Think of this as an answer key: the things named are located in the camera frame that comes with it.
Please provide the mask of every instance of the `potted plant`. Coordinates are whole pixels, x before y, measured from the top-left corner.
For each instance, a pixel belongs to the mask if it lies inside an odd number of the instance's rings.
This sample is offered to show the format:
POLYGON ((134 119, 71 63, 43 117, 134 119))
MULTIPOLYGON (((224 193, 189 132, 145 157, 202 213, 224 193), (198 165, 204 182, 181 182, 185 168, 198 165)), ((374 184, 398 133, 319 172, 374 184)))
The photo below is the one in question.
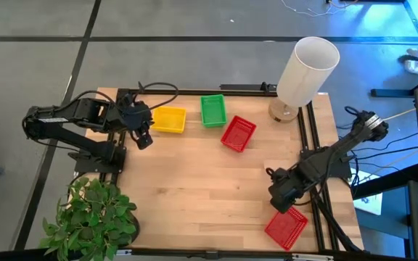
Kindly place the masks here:
POLYGON ((113 259, 118 247, 133 242, 139 234, 138 220, 120 189, 97 179, 82 177, 69 185, 70 201, 57 203, 56 223, 43 219, 48 236, 40 242, 45 254, 57 252, 57 259, 67 260, 68 252, 81 252, 80 261, 113 259))

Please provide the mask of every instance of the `green basket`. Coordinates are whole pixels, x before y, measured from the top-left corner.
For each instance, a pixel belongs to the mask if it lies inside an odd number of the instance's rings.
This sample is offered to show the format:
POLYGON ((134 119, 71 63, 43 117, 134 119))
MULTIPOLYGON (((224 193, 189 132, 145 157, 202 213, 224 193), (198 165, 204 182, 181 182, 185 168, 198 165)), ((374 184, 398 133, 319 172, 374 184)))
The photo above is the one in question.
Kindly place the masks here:
POLYGON ((224 126, 226 124, 224 95, 201 96, 201 118, 206 128, 224 126))

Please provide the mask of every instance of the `yellow basket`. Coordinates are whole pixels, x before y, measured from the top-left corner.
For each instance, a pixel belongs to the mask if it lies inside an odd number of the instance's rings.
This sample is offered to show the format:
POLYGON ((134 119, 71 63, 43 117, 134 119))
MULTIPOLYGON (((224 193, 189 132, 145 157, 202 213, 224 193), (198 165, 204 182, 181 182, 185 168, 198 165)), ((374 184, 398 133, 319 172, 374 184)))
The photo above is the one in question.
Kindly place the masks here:
POLYGON ((176 107, 158 107, 154 109, 152 116, 154 124, 151 129, 170 132, 183 133, 185 129, 185 119, 187 118, 187 110, 176 107))

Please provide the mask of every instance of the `wooden tabletop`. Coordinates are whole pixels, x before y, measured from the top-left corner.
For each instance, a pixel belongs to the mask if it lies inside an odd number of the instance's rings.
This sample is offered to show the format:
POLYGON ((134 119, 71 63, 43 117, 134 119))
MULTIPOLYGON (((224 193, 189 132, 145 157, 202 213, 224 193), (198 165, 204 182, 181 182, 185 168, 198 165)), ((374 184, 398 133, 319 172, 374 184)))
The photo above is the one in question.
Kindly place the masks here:
MULTIPOLYGON (((99 88, 98 91, 113 99, 117 93, 116 88, 99 88)), ((142 95, 139 99, 153 105, 169 97, 142 95)), ((267 188, 271 181, 265 168, 291 167, 299 160, 302 144, 297 120, 278 123, 269 117, 267 109, 271 99, 225 97, 228 121, 238 115, 257 125, 243 153, 220 142, 226 126, 205 128, 202 125, 200 96, 180 95, 169 104, 187 109, 182 134, 151 130, 154 144, 141 151, 127 136, 128 151, 118 186, 138 207, 134 214, 141 232, 132 247, 284 251, 264 232, 276 214, 269 204, 271 197, 267 188)), ((333 144, 337 131, 328 95, 317 95, 313 108, 321 145, 333 144)), ((89 130, 86 136, 96 141, 107 138, 89 130)), ((97 174, 88 176, 97 178, 97 174)), ((349 188, 335 178, 330 178, 328 185, 337 222, 353 243, 362 248, 349 188)), ((298 202, 308 199, 307 194, 298 202)), ((311 206, 296 208, 309 222, 291 251, 317 252, 311 206)), ((323 217, 321 224, 326 248, 330 248, 323 217)))

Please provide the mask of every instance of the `gray floor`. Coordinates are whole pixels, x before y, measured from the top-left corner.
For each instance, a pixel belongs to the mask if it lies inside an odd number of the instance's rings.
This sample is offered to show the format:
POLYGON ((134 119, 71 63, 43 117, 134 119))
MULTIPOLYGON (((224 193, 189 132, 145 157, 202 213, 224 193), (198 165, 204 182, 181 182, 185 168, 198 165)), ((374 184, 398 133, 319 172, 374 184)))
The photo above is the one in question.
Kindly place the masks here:
MULTIPOLYGON (((307 11, 307 8, 319 13, 327 10, 319 0, 284 2, 298 12, 307 11)), ((409 2, 418 19, 418 0, 409 2)), ((93 0, 0 1, 0 36, 82 36, 93 4, 93 0)), ((103 1, 99 9, 93 36, 416 38, 418 34, 402 4, 356 4, 331 16, 309 17, 294 13, 281 0, 109 0, 103 1)), ((418 76, 404 72, 397 61, 408 47, 414 46, 388 43, 336 45, 341 61, 321 91, 330 93, 338 125, 353 119, 344 112, 345 105, 371 109, 383 117, 413 107, 411 99, 374 99, 369 97, 369 90, 411 88, 417 84, 418 76)), ((0 43, 0 166, 5 169, 5 174, 0 175, 0 251, 11 246, 44 151, 41 145, 25 139, 20 121, 32 105, 49 106, 62 101, 79 46, 75 42, 0 43)), ((212 89, 221 83, 275 83, 293 46, 294 43, 253 42, 90 43, 74 95, 98 86, 134 87, 138 80, 144 83, 168 81, 181 88, 212 89)), ((389 141, 417 132, 414 113, 389 123, 390 134, 384 141, 360 147, 384 147, 389 141)), ((390 149, 417 144, 417 137, 413 137, 390 149)), ((391 154, 368 162, 385 165, 400 156, 391 154)), ((399 162, 396 167, 415 162, 418 162, 418 155, 399 162)), ((368 172, 375 170, 368 165, 361 168, 368 172)), ((73 161, 65 151, 57 150, 28 248, 37 247, 43 236, 41 219, 54 216, 54 206, 65 194, 65 185, 72 172, 73 161)), ((379 175, 388 172, 390 170, 385 170, 379 175)), ((402 193, 385 194, 384 205, 391 205, 402 193)), ((396 206, 386 211, 397 212, 401 208, 396 206)), ((403 256, 402 239, 365 228, 361 232, 369 251, 403 256)))

